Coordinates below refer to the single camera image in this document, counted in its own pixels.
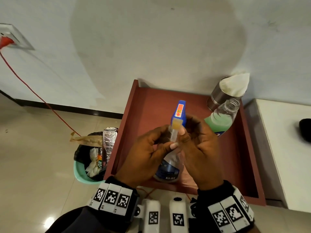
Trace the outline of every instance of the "fingernail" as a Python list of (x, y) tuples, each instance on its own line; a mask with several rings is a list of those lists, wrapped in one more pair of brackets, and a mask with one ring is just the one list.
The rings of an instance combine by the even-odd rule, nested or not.
[(171, 148), (171, 150), (174, 150), (174, 149), (176, 149), (178, 147), (178, 143), (177, 142), (172, 143), (172, 144), (170, 144), (169, 147)]
[(186, 133), (186, 129), (183, 126), (181, 126), (180, 129), (178, 130), (178, 134), (182, 136), (185, 133)]

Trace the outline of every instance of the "cleaning liquid bottle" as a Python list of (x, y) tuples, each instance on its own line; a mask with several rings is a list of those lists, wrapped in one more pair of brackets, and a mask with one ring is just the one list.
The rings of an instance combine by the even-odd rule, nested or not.
[[(181, 125), (186, 125), (186, 102), (179, 101), (175, 113), (171, 119), (171, 126), (169, 127), (170, 137), (167, 141), (177, 141), (178, 130)], [(184, 169), (184, 159), (181, 155), (181, 149), (177, 148), (168, 153), (162, 160), (157, 172), (153, 176), (156, 180), (161, 182), (176, 182), (180, 179)]]
[(240, 102), (235, 98), (231, 98), (215, 109), (204, 121), (217, 136), (221, 136), (233, 124), (239, 108)]

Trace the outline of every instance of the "floor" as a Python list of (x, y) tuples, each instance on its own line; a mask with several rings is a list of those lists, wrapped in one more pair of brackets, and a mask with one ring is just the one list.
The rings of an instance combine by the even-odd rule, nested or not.
[[(0, 232), (45, 232), (53, 219), (84, 206), (97, 185), (75, 180), (72, 165), (77, 145), (69, 142), (71, 130), (50, 110), (20, 107), (0, 94), (0, 111)], [(81, 135), (118, 127), (121, 122), (61, 111), (59, 114)], [(169, 201), (180, 194), (163, 190), (151, 194), (161, 202), (161, 233), (169, 232)], [(311, 232), (309, 213), (251, 207), (262, 233)]]

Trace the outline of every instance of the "red wooden tray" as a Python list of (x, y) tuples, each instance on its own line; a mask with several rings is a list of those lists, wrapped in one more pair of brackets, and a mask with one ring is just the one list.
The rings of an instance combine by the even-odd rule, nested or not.
[[(187, 113), (205, 118), (211, 114), (206, 106), (207, 98), (204, 95), (140, 88), (138, 80), (134, 80), (104, 179), (116, 174), (137, 136), (170, 123), (179, 100), (186, 101)], [(231, 128), (219, 141), (225, 179), (239, 188), (248, 203), (266, 205), (243, 106)], [(186, 169), (177, 183), (166, 184), (150, 179), (142, 186), (197, 194), (197, 186)]]

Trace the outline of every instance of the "hand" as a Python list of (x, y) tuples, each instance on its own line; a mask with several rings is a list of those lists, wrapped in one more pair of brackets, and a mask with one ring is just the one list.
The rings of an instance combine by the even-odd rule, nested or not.
[(164, 125), (139, 136), (115, 178), (132, 188), (152, 178), (162, 159), (178, 146), (173, 142), (161, 143), (168, 134), (169, 125)]
[(185, 167), (200, 190), (223, 184), (217, 136), (204, 120), (187, 115), (186, 129), (181, 127), (179, 146), (185, 153)]

